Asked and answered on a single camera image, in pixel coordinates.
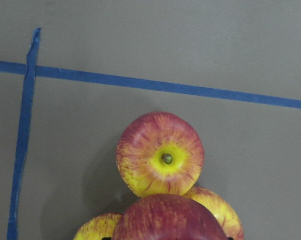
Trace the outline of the dark red apple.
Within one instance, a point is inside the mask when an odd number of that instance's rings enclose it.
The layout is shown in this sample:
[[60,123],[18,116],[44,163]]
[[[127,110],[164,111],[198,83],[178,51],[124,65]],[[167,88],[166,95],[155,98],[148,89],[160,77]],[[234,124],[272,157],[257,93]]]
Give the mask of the dark red apple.
[[113,240],[226,240],[214,215],[180,195],[155,194],[131,204],[115,226]]

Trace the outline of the red yellow apple front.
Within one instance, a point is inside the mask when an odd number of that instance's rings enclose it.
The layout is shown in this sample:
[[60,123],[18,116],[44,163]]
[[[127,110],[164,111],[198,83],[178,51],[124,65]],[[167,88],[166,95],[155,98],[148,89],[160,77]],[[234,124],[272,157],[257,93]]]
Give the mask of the red yellow apple front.
[[123,131],[116,146],[116,165],[138,197],[184,195],[198,180],[205,151],[196,130],[165,111],[141,115]]

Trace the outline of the red yellow apple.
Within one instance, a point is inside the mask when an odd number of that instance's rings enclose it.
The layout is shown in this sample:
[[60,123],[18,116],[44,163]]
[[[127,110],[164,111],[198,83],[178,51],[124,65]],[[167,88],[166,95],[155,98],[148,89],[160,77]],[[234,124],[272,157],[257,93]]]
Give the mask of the red yellow apple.
[[116,146],[116,165],[138,197],[184,195],[198,180],[205,151],[196,130],[165,111],[141,115],[123,131]]
[[84,223],[76,232],[74,240],[111,240],[122,214],[109,212],[98,215]]
[[236,211],[217,193],[195,185],[183,196],[206,207],[214,215],[228,238],[233,240],[245,239],[244,229]]

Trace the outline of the red yellow apple back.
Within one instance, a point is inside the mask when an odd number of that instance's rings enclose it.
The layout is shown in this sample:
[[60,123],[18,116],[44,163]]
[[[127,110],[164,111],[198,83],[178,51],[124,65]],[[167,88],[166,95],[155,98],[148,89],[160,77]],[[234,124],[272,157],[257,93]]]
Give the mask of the red yellow apple back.
[[111,240],[122,214],[109,212],[98,215],[84,223],[76,232],[74,240]]

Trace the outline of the red yellow apple left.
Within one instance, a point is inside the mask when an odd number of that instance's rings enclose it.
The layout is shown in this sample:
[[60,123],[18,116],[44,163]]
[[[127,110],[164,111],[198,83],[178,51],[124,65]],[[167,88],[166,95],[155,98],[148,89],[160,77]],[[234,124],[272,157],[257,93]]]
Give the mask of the red yellow apple left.
[[228,238],[233,240],[245,239],[244,229],[236,211],[217,193],[195,185],[183,196],[206,207],[214,215]]

